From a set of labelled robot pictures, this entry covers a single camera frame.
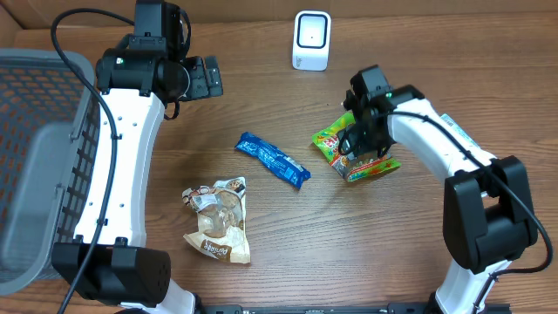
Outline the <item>green Haribo candy bag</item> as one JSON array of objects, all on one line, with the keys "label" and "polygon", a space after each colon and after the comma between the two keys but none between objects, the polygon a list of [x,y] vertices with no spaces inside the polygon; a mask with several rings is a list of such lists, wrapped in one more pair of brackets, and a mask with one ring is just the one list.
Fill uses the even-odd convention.
[{"label": "green Haribo candy bag", "polygon": [[341,155],[338,143],[341,132],[355,123],[353,114],[345,113],[332,125],[312,136],[313,143],[322,151],[328,163],[347,182],[382,174],[401,166],[390,154],[378,159],[374,154],[355,157],[353,154]]}]

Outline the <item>blue snack wrapper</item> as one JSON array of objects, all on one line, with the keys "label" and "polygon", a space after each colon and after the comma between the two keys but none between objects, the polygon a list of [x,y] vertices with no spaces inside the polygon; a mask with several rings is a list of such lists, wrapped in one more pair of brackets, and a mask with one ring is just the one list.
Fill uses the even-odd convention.
[{"label": "blue snack wrapper", "polygon": [[278,147],[256,135],[245,132],[235,145],[235,150],[258,159],[272,174],[300,189],[302,184],[311,177],[305,167],[293,160]]}]

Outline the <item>cookie bag brown white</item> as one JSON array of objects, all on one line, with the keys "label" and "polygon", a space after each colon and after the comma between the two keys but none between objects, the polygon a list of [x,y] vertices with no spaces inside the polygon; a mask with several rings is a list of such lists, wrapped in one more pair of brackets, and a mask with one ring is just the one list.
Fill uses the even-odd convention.
[{"label": "cookie bag brown white", "polygon": [[251,263],[246,234],[246,181],[236,177],[188,188],[184,204],[197,215],[198,230],[184,239],[206,256],[226,263]]}]

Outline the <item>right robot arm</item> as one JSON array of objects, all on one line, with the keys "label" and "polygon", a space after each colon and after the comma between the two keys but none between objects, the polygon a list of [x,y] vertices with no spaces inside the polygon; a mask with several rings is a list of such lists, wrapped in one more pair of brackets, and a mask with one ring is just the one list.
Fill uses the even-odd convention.
[{"label": "right robot arm", "polygon": [[340,131],[338,150],[351,160],[382,158],[395,143],[412,151],[444,186],[443,237],[452,256],[444,282],[424,313],[508,313],[487,304],[498,276],[534,245],[527,171],[514,156],[499,159],[444,122],[412,85],[389,85],[374,65],[350,80],[343,102],[355,121]]}]

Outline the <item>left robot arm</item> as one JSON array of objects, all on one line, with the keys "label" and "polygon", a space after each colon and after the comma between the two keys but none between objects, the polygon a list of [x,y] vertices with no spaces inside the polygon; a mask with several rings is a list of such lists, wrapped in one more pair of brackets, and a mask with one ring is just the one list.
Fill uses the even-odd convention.
[{"label": "left robot arm", "polygon": [[99,140],[84,210],[51,263],[70,294],[125,313],[194,313],[196,296],[171,278],[167,252],[146,246],[145,205],[153,146],[169,106],[223,93],[215,57],[192,57],[187,13],[139,1],[133,32],[108,49],[88,85]]}]

